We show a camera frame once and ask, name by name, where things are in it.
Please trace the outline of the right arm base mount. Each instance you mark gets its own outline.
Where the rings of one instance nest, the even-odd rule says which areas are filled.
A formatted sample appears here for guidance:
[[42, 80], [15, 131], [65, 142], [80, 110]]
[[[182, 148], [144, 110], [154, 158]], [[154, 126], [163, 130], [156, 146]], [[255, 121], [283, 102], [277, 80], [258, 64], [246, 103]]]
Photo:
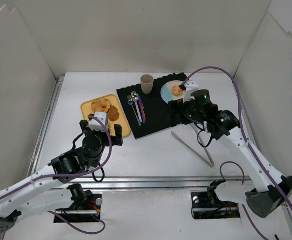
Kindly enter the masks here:
[[215, 180], [206, 191], [191, 192], [191, 217], [194, 220], [222, 220], [239, 219], [240, 212], [237, 203], [220, 201], [215, 189], [224, 183], [224, 180]]

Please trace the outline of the small round bread roll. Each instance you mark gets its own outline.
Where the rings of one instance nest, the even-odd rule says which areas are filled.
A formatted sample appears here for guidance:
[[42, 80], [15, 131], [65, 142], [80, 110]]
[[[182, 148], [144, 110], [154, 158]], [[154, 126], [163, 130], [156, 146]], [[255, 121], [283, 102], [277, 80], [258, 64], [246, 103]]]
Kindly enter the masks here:
[[180, 87], [178, 85], [175, 85], [175, 86], [171, 87], [171, 94], [173, 96], [178, 97], [178, 96], [180, 96], [182, 94], [182, 92], [183, 91], [180, 89]]

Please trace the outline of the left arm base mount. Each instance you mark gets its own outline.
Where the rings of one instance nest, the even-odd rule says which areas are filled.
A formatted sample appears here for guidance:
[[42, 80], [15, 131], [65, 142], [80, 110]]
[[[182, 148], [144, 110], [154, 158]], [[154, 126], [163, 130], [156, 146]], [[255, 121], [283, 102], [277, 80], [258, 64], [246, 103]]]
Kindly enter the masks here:
[[67, 207], [56, 209], [54, 212], [69, 223], [97, 223], [101, 216], [102, 194], [84, 190], [80, 184], [72, 184], [64, 188], [70, 197]]

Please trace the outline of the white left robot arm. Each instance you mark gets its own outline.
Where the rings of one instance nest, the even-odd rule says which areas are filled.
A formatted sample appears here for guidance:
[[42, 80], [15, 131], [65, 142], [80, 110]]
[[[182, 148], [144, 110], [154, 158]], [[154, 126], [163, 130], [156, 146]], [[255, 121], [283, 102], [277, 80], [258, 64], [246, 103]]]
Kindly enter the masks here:
[[38, 172], [0, 191], [0, 234], [30, 216], [55, 209], [75, 210], [84, 204], [87, 197], [80, 184], [55, 193], [51, 189], [102, 169], [104, 149], [122, 146], [123, 138], [122, 127], [115, 124], [111, 136], [104, 119], [81, 120], [80, 127], [81, 147], [73, 146]]

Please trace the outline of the stainless steel tongs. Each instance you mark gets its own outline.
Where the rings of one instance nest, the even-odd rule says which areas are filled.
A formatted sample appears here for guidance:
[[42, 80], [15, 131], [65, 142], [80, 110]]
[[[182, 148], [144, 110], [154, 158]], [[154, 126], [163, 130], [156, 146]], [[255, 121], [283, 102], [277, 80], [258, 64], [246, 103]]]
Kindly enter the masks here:
[[[197, 140], [199, 144], [203, 144], [202, 139], [199, 137], [199, 129], [194, 125], [194, 124], [190, 124], [190, 127], [192, 128], [192, 130], [194, 131], [194, 133], [197, 136]], [[202, 162], [204, 162], [207, 166], [209, 166], [210, 168], [213, 168], [215, 166], [209, 152], [207, 149], [203, 148], [206, 157], [201, 156], [198, 152], [196, 152], [193, 148], [191, 148], [191, 146], [189, 146], [186, 142], [184, 142], [176, 133], [175, 131], [170, 131], [171, 136], [180, 144], [182, 145], [187, 151], [191, 152], [193, 155], [195, 155], [198, 159], [200, 159]]]

